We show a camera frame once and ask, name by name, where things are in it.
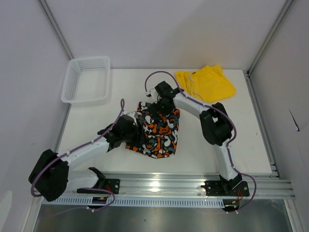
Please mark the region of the camouflage patterned shorts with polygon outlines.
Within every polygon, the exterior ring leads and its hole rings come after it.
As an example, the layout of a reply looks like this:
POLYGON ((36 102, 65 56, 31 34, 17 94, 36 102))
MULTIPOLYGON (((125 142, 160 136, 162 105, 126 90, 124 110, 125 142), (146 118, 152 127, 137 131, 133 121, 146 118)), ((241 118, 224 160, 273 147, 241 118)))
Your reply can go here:
POLYGON ((143 141, 126 143, 126 149, 141 153, 153 159, 174 156, 177 149, 180 110, 172 109, 167 116, 151 113, 152 104, 139 102, 137 107, 137 122, 141 125, 143 141))

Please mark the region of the yellow shorts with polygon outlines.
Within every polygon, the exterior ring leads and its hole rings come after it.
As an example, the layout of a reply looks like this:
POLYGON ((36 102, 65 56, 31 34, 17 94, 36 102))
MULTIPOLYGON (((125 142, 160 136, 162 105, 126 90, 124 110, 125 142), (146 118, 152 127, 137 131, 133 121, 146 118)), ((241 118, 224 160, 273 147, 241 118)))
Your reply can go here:
POLYGON ((234 85, 226 78, 220 65, 205 66, 195 71, 176 71, 175 77, 181 88, 191 95, 187 86, 190 72, 195 82, 194 91, 202 96, 204 102, 218 102, 234 96, 237 92, 234 85))

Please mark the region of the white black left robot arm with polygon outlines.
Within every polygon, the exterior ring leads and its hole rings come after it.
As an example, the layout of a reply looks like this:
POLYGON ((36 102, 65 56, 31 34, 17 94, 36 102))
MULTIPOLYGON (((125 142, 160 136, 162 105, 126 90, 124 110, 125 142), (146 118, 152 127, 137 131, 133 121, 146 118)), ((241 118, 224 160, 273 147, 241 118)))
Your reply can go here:
POLYGON ((143 143, 145 141, 143 126, 137 119, 136 111, 129 112, 118 117, 117 121, 107 128, 100 130, 95 139, 72 150, 44 151, 28 178, 31 183, 31 195, 42 196, 51 202, 71 190, 76 190, 78 193, 102 192, 107 181, 101 171, 90 167, 81 174, 76 174, 73 170, 92 158, 118 148, 122 143, 143 143))

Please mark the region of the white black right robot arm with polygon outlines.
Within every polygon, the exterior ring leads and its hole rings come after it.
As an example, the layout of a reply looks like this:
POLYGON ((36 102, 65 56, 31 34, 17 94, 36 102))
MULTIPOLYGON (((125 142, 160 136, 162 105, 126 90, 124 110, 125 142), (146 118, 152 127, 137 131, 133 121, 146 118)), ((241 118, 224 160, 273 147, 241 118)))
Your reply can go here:
POLYGON ((235 139, 234 124, 221 103, 209 105, 187 95, 180 88, 173 89, 165 81, 146 91, 146 96, 154 100, 152 110, 167 115, 178 108, 197 117, 201 124, 205 140, 214 146, 219 163, 220 189, 225 195, 231 195, 242 181, 241 174, 235 170, 232 161, 230 143, 235 139))

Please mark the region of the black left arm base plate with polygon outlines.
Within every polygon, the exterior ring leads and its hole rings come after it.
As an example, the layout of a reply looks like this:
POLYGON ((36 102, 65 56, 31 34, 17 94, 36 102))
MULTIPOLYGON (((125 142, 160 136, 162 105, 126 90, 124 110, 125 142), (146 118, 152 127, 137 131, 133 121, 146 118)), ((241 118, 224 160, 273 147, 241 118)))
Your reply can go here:
POLYGON ((107 190, 109 192, 112 192, 113 194, 119 194, 120 189, 120 179, 102 179, 99 180, 93 187, 90 188, 79 188, 77 189, 77 193, 83 193, 83 194, 107 194, 106 192, 99 191, 100 190, 107 190))

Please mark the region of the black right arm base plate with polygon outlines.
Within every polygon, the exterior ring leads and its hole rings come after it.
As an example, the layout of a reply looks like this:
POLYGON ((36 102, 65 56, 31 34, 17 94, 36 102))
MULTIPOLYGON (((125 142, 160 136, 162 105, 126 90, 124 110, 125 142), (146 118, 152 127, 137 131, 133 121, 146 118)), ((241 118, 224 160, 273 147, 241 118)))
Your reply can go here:
POLYGON ((246 181, 240 181, 238 183, 228 183, 223 180, 208 180, 201 186, 206 192, 207 196, 223 196, 223 197, 249 197, 249 187, 246 181))

